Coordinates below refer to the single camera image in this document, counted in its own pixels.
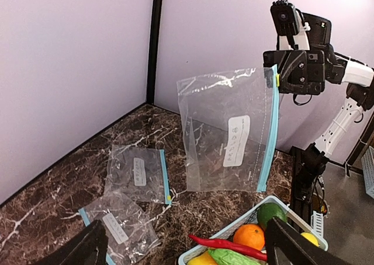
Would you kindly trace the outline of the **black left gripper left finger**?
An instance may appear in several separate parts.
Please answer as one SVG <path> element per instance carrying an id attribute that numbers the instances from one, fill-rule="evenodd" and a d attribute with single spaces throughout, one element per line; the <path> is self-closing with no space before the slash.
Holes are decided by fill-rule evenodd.
<path id="1" fill-rule="evenodd" d="M 37 264 L 106 264 L 108 240 L 103 223 L 94 220 L 68 243 Z"/>

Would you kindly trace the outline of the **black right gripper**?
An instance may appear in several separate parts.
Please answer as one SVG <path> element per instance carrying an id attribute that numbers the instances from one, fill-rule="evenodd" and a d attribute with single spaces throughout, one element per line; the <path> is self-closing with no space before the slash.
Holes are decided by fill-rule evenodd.
<path id="1" fill-rule="evenodd" d="M 325 89 L 325 56 L 321 50 L 278 50 L 263 53 L 265 67 L 277 66 L 279 92 L 319 95 Z"/>

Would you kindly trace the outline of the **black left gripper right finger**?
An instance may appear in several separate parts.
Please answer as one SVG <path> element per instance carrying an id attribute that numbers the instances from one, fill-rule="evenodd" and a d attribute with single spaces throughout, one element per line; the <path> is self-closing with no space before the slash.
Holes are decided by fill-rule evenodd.
<path id="1" fill-rule="evenodd" d="M 265 241 L 268 264 L 349 265 L 309 242 L 278 217 L 268 221 Z"/>

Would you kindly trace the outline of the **green avocado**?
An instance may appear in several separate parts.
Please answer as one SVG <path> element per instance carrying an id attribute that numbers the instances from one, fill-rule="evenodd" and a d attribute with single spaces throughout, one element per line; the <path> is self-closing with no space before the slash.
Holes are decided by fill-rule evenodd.
<path id="1" fill-rule="evenodd" d="M 266 230 L 268 221 L 273 217 L 278 217 L 283 222 L 287 222 L 286 213 L 276 203 L 262 204 L 257 210 L 258 225 L 262 228 L 263 231 Z"/>

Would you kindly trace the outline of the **clear zip bag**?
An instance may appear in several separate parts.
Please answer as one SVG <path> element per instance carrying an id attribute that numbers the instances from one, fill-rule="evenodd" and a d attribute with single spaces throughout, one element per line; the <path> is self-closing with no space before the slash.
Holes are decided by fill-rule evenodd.
<path id="1" fill-rule="evenodd" d="M 278 137 L 276 66 L 178 81 L 189 191 L 264 192 Z"/>
<path id="2" fill-rule="evenodd" d="M 122 192 L 105 193 L 78 212 L 86 226 L 103 223 L 107 264 L 136 264 L 161 243 L 149 216 Z"/>
<path id="3" fill-rule="evenodd" d="M 170 205 L 165 151 L 113 145 L 104 192 L 113 191 L 120 191 L 133 201 Z"/>

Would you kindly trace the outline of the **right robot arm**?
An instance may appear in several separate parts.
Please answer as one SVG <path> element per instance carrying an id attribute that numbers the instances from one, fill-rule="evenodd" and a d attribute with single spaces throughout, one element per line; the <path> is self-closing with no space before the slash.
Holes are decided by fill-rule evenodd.
<path id="1" fill-rule="evenodd" d="M 278 42 L 263 59 L 266 67 L 278 67 L 280 93 L 295 99 L 321 94 L 326 82 L 347 86 L 340 108 L 321 134 L 304 149 L 290 149 L 295 160 L 290 206 L 308 221 L 313 191 L 334 150 L 350 126 L 373 107 L 373 68 L 334 51 L 329 20 L 302 13 L 291 4 L 274 5 L 271 15 Z"/>

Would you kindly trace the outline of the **yellow lemon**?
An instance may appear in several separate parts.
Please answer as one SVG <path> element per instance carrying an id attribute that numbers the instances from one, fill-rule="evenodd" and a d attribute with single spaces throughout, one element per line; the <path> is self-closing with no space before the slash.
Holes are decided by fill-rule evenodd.
<path id="1" fill-rule="evenodd" d="M 312 233 L 302 232 L 300 235 L 304 237 L 305 239 L 307 239 L 312 244 L 314 244 L 315 246 L 319 247 L 318 240 Z"/>

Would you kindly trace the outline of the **orange fruit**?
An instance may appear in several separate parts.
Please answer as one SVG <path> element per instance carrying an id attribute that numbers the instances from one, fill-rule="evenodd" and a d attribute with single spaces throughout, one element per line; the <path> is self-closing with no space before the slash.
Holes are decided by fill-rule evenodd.
<path id="1" fill-rule="evenodd" d="M 236 230 L 233 242 L 262 250 L 265 247 L 265 234 L 257 224 L 244 224 Z"/>

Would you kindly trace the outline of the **red chili pepper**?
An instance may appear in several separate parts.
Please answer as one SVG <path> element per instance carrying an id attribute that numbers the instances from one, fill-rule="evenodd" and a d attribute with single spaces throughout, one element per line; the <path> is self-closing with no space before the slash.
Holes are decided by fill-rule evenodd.
<path id="1" fill-rule="evenodd" d="M 252 247 L 241 245 L 238 243 L 230 242 L 229 240 L 224 239 L 203 239 L 198 238 L 195 235 L 189 234 L 189 238 L 191 238 L 193 241 L 195 241 L 197 244 L 211 247 L 214 249 L 228 249 L 235 251 L 237 253 L 254 257 L 255 259 L 262 260 L 262 261 L 268 261 L 268 257 L 265 253 L 262 253 L 260 250 L 256 250 Z"/>

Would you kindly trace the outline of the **green cucumber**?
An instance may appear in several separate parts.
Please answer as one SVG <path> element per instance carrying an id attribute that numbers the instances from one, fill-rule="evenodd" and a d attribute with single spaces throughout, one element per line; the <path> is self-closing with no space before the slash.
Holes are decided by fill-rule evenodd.
<path id="1" fill-rule="evenodd" d="M 259 262 L 228 249 L 209 249 L 208 254 L 219 265 L 257 265 Z"/>

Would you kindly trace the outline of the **yellow mango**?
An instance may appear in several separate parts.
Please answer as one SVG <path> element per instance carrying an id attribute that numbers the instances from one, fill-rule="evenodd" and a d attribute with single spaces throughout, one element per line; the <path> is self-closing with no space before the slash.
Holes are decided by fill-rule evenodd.
<path id="1" fill-rule="evenodd" d="M 211 257 L 208 251 L 188 261 L 187 265 L 217 265 L 216 261 Z"/>

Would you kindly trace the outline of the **background blue basket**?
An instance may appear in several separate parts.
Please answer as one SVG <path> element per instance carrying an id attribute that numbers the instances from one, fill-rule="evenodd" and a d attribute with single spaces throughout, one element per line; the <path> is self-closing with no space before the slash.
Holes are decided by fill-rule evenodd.
<path id="1" fill-rule="evenodd" d="M 361 158 L 363 178 L 365 182 L 365 191 L 368 196 L 374 198 L 374 165 L 373 165 L 373 147 L 369 146 Z"/>

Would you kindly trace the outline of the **left black frame post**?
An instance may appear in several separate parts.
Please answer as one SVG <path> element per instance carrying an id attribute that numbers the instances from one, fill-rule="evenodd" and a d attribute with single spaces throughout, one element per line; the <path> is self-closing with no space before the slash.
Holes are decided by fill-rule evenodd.
<path id="1" fill-rule="evenodd" d="M 162 0 L 153 0 L 151 11 L 150 41 L 148 49 L 146 103 L 154 104 L 157 73 L 158 43 L 161 26 Z"/>

